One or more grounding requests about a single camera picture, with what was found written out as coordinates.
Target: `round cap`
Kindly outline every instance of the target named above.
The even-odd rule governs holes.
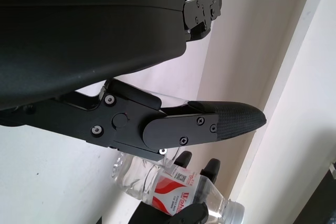
[[[242,204],[229,200],[225,208],[224,224],[242,224],[244,212],[245,207]]]

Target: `red and white label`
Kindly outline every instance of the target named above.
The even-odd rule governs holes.
[[[174,215],[189,206],[195,197],[200,175],[179,166],[162,170],[154,186],[152,206]]]

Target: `white wall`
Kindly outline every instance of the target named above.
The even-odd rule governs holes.
[[[245,223],[293,223],[336,158],[335,31],[321,0],[238,195]]]
[[[245,102],[260,109],[276,62],[282,62],[306,0],[223,0],[205,61],[199,100]],[[216,186],[228,197],[248,150],[253,133],[207,144],[195,153],[222,161]],[[200,166],[205,160],[192,161]]]

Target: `black metal bracket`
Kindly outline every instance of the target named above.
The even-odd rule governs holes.
[[[217,124],[216,114],[202,114],[189,105],[166,113],[160,108],[158,97],[113,79],[96,97],[71,92],[0,111],[0,123],[30,125],[154,161],[163,158],[161,149],[217,140],[209,128]],[[199,118],[205,121],[200,124]]]
[[[222,0],[191,0],[183,8],[186,41],[204,38],[210,33],[211,22],[220,16]]]

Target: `plastic water bottle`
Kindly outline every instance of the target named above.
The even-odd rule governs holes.
[[[113,166],[112,177],[121,190],[168,215],[192,203],[206,203],[207,223],[241,224],[244,206],[226,200],[205,176],[165,162],[153,163],[121,153]]]

